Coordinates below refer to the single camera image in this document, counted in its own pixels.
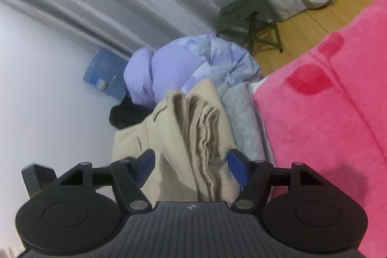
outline folded fabric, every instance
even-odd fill
[[[141,123],[152,113],[152,109],[135,105],[127,94],[119,105],[110,110],[109,122],[117,129],[124,129]]]
[[[228,115],[237,149],[251,161],[266,160],[249,84],[242,82],[228,90],[225,87],[227,84],[221,85],[218,94]]]
[[[271,149],[270,142],[268,140],[268,134],[266,132],[265,123],[263,122],[261,115],[259,114],[259,110],[256,104],[254,104],[254,111],[255,111],[255,117],[258,122],[259,130],[261,133],[262,146],[264,148],[266,161],[270,162],[276,167],[277,164],[275,162],[273,150]]]
[[[368,216],[359,250],[387,256],[387,0],[272,73],[256,90],[277,166],[302,161]]]
[[[209,79],[188,95],[169,92],[141,124],[116,132],[113,161],[156,153],[156,167],[142,191],[154,205],[165,201],[231,203],[239,186],[225,160],[235,148],[227,115]]]
[[[247,50],[213,35],[184,37],[155,51],[136,51],[124,80],[134,104],[153,108],[169,90],[188,93],[210,78],[219,87],[259,79],[260,67]]]

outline stool leg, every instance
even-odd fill
[[[252,13],[249,17],[249,25],[248,25],[248,35],[250,35],[250,38],[247,41],[247,47],[248,47],[248,52],[250,55],[253,55],[254,51],[254,39],[256,35],[256,27],[255,27],[255,19],[257,18],[257,12]]]
[[[282,53],[284,49],[282,47],[281,38],[279,37],[279,30],[276,22],[273,23],[273,27],[274,27],[275,37],[277,38],[279,52]]]

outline wooden floor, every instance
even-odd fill
[[[269,46],[256,44],[254,57],[262,68],[264,76],[286,65],[312,47],[328,34],[347,25],[363,8],[373,0],[333,0],[320,9],[306,10],[278,23],[284,52],[278,50],[258,52]],[[273,41],[274,32],[260,32],[260,37]]]

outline white wall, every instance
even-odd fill
[[[111,160],[117,101],[82,81],[95,52],[0,3],[0,248],[21,244],[23,167],[49,165],[59,176],[81,161]]]

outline round black disc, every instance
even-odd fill
[[[20,208],[16,229],[26,247],[51,255],[86,252],[107,242],[120,224],[117,204],[79,186],[40,193]]]
[[[300,186],[272,199],[262,221],[274,238],[310,253],[357,248],[368,224],[361,206],[326,186]]]

